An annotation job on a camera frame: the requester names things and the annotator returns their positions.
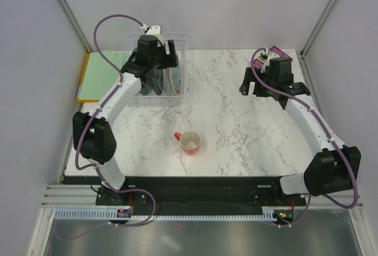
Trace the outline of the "red plate teal flower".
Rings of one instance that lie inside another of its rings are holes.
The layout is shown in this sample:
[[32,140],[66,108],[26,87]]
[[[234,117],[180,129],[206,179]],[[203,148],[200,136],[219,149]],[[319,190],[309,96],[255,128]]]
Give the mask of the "red plate teal flower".
[[170,80],[172,91],[175,95],[181,94],[182,82],[181,82],[181,67],[180,61],[177,59],[177,66],[168,69],[168,77]]

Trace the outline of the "dark teal blossom plate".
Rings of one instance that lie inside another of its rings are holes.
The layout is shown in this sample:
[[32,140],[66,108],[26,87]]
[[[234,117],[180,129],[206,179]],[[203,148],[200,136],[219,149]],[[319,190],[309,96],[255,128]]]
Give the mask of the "dark teal blossom plate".
[[152,84],[153,91],[156,95],[162,95],[163,87],[164,87],[164,74],[163,70],[158,69],[154,71],[150,82]]

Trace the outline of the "grey-teal plate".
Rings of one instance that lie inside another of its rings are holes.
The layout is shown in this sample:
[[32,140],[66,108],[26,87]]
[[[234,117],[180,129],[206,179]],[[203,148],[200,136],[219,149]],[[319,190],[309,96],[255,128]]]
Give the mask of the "grey-teal plate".
[[146,82],[143,86],[142,86],[142,89],[139,91],[139,93],[142,95],[142,96],[149,96],[152,92],[153,88],[152,88],[152,84],[150,81]]

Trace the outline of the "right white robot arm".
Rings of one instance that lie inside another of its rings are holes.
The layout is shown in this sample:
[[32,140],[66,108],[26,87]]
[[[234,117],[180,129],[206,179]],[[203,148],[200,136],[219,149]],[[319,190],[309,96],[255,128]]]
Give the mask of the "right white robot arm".
[[253,88],[253,95],[272,98],[280,104],[301,130],[312,154],[303,173],[282,176],[279,185],[271,189],[274,203],[284,205],[293,194],[300,193],[312,196],[346,190],[358,193],[360,150],[356,146],[348,147],[331,130],[306,85],[294,81],[289,58],[270,59],[266,71],[246,68],[239,91],[248,95],[250,88]]

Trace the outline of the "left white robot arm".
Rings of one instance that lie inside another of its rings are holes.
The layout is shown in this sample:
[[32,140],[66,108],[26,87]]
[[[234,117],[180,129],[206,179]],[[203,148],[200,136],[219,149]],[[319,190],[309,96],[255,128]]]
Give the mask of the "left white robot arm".
[[117,205],[129,200],[129,189],[123,187],[125,176],[121,172],[115,152],[117,142],[112,125],[122,109],[138,93],[158,96],[164,92],[166,69],[177,69],[180,65],[174,40],[166,43],[155,35],[142,35],[137,46],[119,70],[119,78],[105,94],[94,110],[73,116],[73,142],[76,157],[88,160],[94,167],[109,198]]

